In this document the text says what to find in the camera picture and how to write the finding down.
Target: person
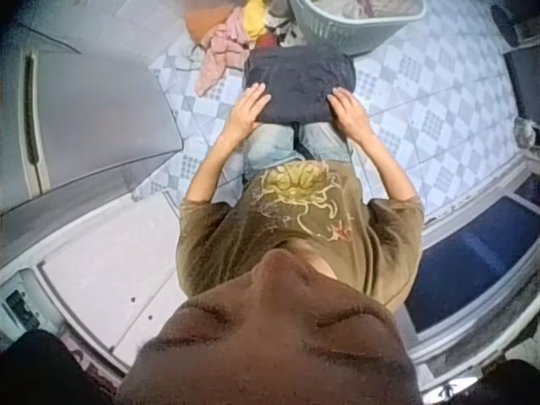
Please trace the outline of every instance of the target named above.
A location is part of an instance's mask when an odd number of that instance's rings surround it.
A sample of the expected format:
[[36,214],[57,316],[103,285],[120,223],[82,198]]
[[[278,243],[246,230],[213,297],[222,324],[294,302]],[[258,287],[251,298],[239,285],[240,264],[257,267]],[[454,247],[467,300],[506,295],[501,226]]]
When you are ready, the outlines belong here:
[[[177,266],[189,300],[141,349],[119,403],[422,403],[392,312],[421,256],[422,203],[344,89],[337,118],[258,125],[270,101],[247,89],[181,205]],[[387,199],[362,201],[347,139]],[[243,144],[248,183],[212,202]]]

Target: white plastic basket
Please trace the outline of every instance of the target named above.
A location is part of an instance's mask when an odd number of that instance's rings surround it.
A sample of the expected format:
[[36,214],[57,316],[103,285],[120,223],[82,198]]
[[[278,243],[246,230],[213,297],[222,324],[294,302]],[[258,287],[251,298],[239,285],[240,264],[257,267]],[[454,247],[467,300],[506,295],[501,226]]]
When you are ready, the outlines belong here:
[[291,0],[296,22],[310,43],[336,46],[348,55],[373,51],[402,27],[422,19],[427,12],[426,0],[417,15],[382,19],[345,19],[318,8],[311,0]]

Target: yellow cloth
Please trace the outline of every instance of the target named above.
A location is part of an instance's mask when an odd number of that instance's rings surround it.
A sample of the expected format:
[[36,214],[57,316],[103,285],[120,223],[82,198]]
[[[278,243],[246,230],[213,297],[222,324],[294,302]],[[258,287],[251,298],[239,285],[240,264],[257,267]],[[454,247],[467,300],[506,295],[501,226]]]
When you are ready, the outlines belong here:
[[259,36],[267,33],[264,26],[265,12],[264,0],[249,0],[244,7],[244,30],[251,41],[256,41]]

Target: tiled floor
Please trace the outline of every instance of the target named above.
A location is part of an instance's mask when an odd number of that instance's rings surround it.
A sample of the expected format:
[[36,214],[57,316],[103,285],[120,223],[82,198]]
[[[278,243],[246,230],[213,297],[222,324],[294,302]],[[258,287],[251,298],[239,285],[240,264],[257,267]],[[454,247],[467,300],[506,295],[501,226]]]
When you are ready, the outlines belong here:
[[[355,94],[373,127],[406,169],[427,213],[451,203],[517,154],[512,137],[516,103],[502,54],[509,50],[489,14],[496,0],[433,0],[422,21],[408,25],[354,65]],[[177,203],[237,100],[241,73],[230,71],[204,98],[198,72],[174,69],[172,46],[151,66],[159,75],[186,140],[184,151],[136,191],[167,189]],[[373,165],[360,151],[353,163],[364,199],[385,196]],[[241,195],[242,157],[224,169],[216,199]]]

